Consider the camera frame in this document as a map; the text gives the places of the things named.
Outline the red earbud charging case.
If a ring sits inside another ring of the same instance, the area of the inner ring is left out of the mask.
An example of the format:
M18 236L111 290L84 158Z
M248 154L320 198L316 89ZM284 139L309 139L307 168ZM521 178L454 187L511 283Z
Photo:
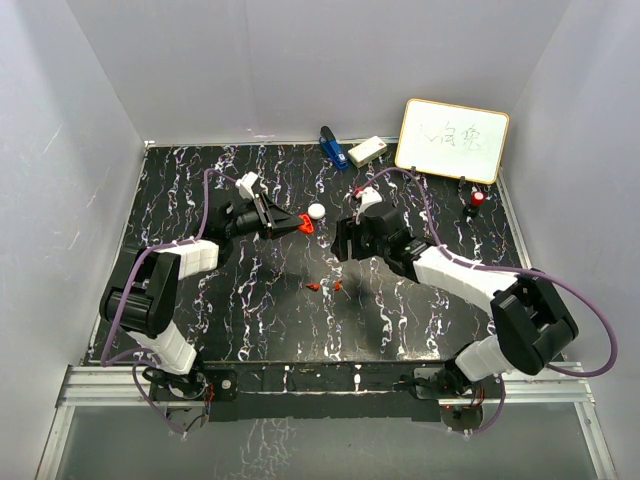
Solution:
M298 230L305 235L313 234L315 228L311 217L308 214L300 214L299 219L301 221L301 224L298 226Z

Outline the white earbud charging case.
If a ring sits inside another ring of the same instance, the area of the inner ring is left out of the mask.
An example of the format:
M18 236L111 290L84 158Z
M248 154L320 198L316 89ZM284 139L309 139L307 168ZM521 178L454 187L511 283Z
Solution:
M321 220L326 215L326 209L320 203L313 203L308 207L307 214L312 220Z

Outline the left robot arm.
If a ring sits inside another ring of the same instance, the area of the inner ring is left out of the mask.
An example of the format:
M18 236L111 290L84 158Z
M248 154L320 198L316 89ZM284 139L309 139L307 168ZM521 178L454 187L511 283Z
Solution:
M207 376L201 359L173 320L178 283L223 266L237 237L256 234L275 240L305 226L265 193L239 205L208 206L193 238L158 248L123 247L104 290L99 313L139 345L151 364L143 377L184 398L204 394Z

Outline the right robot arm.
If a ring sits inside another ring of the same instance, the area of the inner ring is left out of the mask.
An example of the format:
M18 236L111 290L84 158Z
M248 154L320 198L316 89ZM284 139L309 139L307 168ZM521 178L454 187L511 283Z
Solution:
M397 275L452 294L484 311L495 333L474 341L417 386L466 397L482 380L517 370L536 375L579 334L553 284L539 275L486 271L416 237L399 211L382 202L338 220L332 253L341 261L377 256Z

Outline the white cardboard box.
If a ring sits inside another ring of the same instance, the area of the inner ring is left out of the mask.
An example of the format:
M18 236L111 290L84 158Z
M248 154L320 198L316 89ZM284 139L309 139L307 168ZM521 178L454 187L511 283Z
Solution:
M361 168L387 151L387 144L373 136L348 150L348 157L356 168Z

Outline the blue stapler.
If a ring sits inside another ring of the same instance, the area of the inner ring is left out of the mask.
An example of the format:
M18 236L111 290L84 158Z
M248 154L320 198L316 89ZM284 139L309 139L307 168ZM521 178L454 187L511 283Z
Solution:
M328 126L321 127L319 143L338 170L345 170L348 168L349 163L346 156L341 146L338 144L332 130Z

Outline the red stamp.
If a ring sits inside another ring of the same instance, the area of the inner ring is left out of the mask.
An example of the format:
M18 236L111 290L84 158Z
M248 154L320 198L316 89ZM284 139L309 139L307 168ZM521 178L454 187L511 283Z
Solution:
M475 218L485 200L486 195L483 191L473 190L469 202L464 207L464 215L469 218Z

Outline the small whiteboard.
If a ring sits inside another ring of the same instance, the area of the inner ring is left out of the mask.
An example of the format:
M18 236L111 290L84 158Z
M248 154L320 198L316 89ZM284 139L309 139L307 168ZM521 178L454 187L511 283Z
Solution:
M498 177L509 123L503 112L410 99L395 166L491 185Z

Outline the aluminium frame rail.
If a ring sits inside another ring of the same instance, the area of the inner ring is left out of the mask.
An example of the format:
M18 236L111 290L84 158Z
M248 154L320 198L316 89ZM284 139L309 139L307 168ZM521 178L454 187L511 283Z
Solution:
M210 420L198 402L171 402L189 431L172 433L147 407L129 370L71 369L37 470L40 479L613 479L617 472L587 383L513 374L475 419L447 428L455 400L363 392L372 380L338 372L249 375Z

